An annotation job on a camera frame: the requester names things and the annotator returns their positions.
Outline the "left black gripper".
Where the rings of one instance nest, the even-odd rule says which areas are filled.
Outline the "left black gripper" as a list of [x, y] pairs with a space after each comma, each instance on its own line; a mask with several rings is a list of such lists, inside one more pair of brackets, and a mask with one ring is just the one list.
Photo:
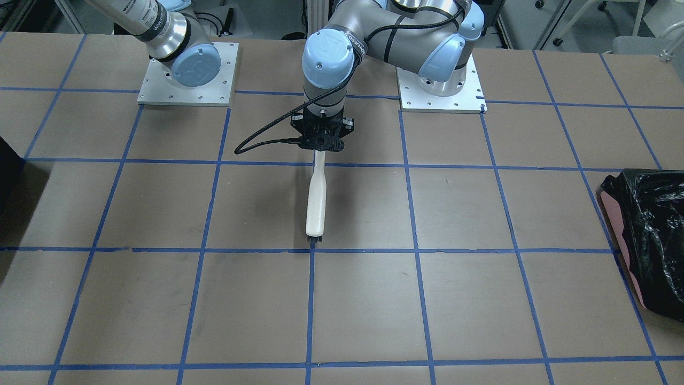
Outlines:
[[295, 139], [294, 144], [301, 149], [315, 151], [344, 150], [345, 143], [342, 138], [354, 131], [355, 121], [343, 117], [343, 114], [344, 112], [340, 111], [331, 117], [319, 117], [309, 110], [295, 113], [290, 119], [290, 125], [301, 136]]

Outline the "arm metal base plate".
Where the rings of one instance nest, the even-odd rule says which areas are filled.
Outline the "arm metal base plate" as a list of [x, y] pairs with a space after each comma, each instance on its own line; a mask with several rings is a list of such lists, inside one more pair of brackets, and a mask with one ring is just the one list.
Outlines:
[[152, 59], [137, 102], [229, 107], [238, 52], [237, 42], [215, 42], [188, 48], [173, 63]]
[[446, 82], [421, 78], [397, 68], [403, 112], [484, 114], [488, 111], [472, 55]]

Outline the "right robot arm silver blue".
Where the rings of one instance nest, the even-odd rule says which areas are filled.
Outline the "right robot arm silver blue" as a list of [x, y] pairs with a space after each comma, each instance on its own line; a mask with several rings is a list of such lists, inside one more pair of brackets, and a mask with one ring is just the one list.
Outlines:
[[191, 1], [88, 3], [144, 42], [147, 54], [166, 66], [182, 86], [203, 86], [220, 72], [219, 51], [198, 22]]

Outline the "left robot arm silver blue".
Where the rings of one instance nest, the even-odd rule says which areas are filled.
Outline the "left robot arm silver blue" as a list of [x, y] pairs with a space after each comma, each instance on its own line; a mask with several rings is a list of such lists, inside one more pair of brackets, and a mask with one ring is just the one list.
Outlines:
[[433, 95], [458, 93], [484, 26], [472, 1], [420, 1], [401, 14], [386, 1], [339, 1], [301, 59], [306, 103], [287, 114], [302, 149], [339, 152], [354, 120], [344, 117], [347, 84], [366, 56], [418, 76]]

